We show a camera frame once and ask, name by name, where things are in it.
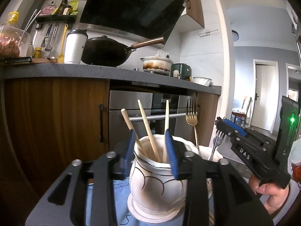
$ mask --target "hand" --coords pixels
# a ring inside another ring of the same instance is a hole
[[[270,195],[270,198],[264,204],[264,207],[267,209],[270,215],[277,212],[288,197],[290,190],[289,187],[287,186],[285,189],[282,189],[272,182],[264,184],[262,186],[259,186],[259,184],[260,180],[252,175],[249,180],[249,186],[251,187],[251,189],[255,194],[260,193],[263,195]]]

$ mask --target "countertop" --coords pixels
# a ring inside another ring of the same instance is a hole
[[[198,92],[207,92],[216,95],[221,95],[222,92],[221,86],[206,87],[193,82],[175,79],[169,76],[106,66],[41,63],[5,67],[4,79],[28,77],[83,77],[124,80],[131,81],[137,85],[147,83],[195,90]]]

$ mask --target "stainless steel oven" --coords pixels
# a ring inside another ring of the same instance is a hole
[[[130,131],[124,122],[121,109],[127,110],[139,138],[147,136],[137,100],[140,99],[153,134],[164,134],[166,100],[170,102],[169,129],[175,136],[190,140],[192,126],[185,118],[189,96],[148,92],[110,91],[109,149],[120,141],[128,140]]]

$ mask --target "gray sleeve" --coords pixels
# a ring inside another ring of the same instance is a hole
[[[286,203],[282,207],[281,211],[273,218],[274,225],[276,225],[281,220],[281,218],[284,217],[288,209],[294,203],[297,195],[299,194],[299,186],[294,180],[290,181],[289,187],[290,187],[290,193],[288,195]]]

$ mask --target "white door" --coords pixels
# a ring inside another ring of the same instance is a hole
[[[277,73],[274,65],[256,65],[256,94],[252,126],[273,131],[278,106]]]

